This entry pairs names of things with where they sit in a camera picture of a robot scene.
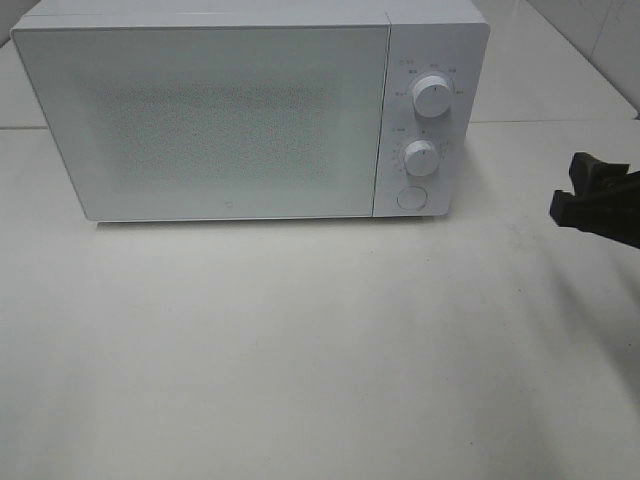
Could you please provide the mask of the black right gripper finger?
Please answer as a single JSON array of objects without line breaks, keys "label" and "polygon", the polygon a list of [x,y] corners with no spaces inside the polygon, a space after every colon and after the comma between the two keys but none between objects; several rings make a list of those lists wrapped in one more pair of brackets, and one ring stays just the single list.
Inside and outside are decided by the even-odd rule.
[{"label": "black right gripper finger", "polygon": [[576,196],[556,190],[549,214],[557,226],[639,248],[639,192],[597,192]]},{"label": "black right gripper finger", "polygon": [[587,152],[576,152],[569,177],[579,203],[614,209],[639,207],[639,172],[631,172],[629,164],[607,163]]}]

